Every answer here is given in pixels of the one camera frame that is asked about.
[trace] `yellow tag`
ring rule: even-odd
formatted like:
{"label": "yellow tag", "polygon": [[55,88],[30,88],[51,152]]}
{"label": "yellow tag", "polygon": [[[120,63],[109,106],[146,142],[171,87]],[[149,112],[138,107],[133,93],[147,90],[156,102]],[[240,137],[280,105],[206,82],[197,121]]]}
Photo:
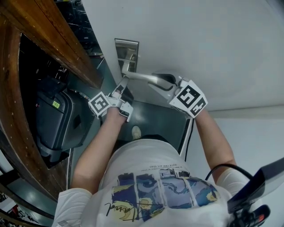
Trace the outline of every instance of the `yellow tag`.
{"label": "yellow tag", "polygon": [[57,109],[60,107],[60,104],[58,102],[55,102],[55,101],[53,101],[52,105]]}

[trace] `graphic print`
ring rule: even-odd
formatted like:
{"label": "graphic print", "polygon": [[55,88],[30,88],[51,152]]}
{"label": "graphic print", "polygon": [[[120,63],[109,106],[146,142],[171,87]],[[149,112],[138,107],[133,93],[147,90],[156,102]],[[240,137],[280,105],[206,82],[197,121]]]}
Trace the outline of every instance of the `graphic print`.
{"label": "graphic print", "polygon": [[135,220],[138,217],[138,206],[135,193],[133,173],[118,176],[117,187],[112,188],[112,205],[114,217],[121,220]]}
{"label": "graphic print", "polygon": [[[178,179],[173,169],[160,169],[159,173],[168,207],[172,209],[191,208],[193,204],[192,198],[184,180]],[[185,172],[179,172],[178,174],[185,175]]]}
{"label": "graphic print", "polygon": [[111,201],[105,204],[106,216],[115,220],[145,222],[170,209],[189,209],[215,202],[214,186],[177,168],[157,169],[154,174],[118,176]]}
{"label": "graphic print", "polygon": [[177,99],[188,109],[200,96],[200,94],[187,85],[185,89],[177,96]]}
{"label": "graphic print", "polygon": [[137,191],[143,221],[155,217],[164,210],[158,182],[153,175],[143,174],[136,177]]}
{"label": "graphic print", "polygon": [[218,192],[213,185],[197,177],[191,177],[187,179],[187,181],[189,182],[198,206],[202,207],[217,200]]}

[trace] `white door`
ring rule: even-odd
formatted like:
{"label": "white door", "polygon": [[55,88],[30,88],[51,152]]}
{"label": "white door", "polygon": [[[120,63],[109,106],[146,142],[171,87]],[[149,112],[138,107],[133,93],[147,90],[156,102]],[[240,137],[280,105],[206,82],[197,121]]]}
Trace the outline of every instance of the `white door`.
{"label": "white door", "polygon": [[[265,0],[82,0],[115,81],[114,39],[139,41],[137,72],[175,72],[209,110],[284,104],[284,31]],[[166,106],[146,82],[135,100]]]}

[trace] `white t-shirt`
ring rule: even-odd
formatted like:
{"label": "white t-shirt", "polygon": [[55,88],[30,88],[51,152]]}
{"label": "white t-shirt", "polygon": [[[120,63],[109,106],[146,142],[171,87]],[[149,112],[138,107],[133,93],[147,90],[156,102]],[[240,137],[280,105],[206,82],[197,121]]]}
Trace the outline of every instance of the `white t-shirt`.
{"label": "white t-shirt", "polygon": [[59,194],[53,227],[225,227],[227,201],[247,182],[234,169],[217,185],[206,182],[191,176],[170,144],[137,140],[113,154],[97,193],[74,188]]}

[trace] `black cable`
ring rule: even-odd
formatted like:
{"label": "black cable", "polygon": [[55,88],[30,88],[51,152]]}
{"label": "black cable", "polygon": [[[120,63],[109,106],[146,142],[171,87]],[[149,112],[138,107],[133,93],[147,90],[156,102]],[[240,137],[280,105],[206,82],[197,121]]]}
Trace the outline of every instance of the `black cable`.
{"label": "black cable", "polygon": [[233,165],[233,164],[220,164],[220,165],[216,165],[207,175],[207,177],[205,178],[205,180],[208,180],[209,177],[211,176],[211,174],[218,168],[220,167],[230,167],[230,168],[233,168],[239,172],[241,172],[242,174],[244,174],[247,178],[249,178],[250,180],[253,178],[253,176],[245,171],[243,168],[239,167],[239,166],[236,166],[236,165]]}
{"label": "black cable", "polygon": [[187,141],[187,145],[186,145],[186,150],[185,150],[185,161],[186,161],[186,157],[187,157],[187,149],[188,149],[189,141],[190,141],[191,134],[192,134],[192,131],[193,131],[193,126],[194,126],[194,119],[192,120],[192,124],[191,124],[191,131],[190,131],[190,135],[189,135],[189,138],[188,138],[188,141]]}

